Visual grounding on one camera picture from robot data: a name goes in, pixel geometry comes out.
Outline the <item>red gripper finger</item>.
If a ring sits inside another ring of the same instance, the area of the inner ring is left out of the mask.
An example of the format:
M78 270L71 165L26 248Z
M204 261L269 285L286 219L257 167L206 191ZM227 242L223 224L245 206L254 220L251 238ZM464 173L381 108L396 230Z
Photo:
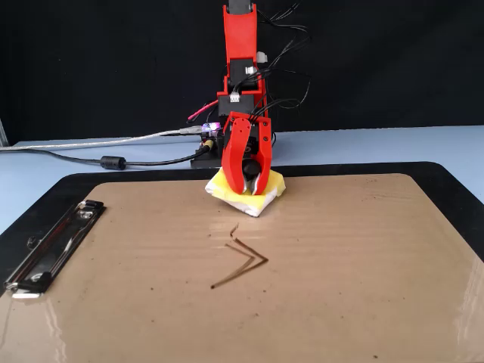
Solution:
M251 130L247 118L236 118L230 124L229 138L222 153L222 170L228 185L236 194L245 192L242 162Z
M260 195L268 184L272 160L271 121L254 119L243 158L243 174L252 195Z

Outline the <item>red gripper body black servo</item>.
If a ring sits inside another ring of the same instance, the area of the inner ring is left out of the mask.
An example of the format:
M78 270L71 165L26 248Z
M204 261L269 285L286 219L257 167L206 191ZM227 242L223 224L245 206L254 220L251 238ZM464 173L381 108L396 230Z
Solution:
M271 119L266 112L230 111L222 131L223 153L229 147L238 147L243 158L256 158L260 153L271 157Z

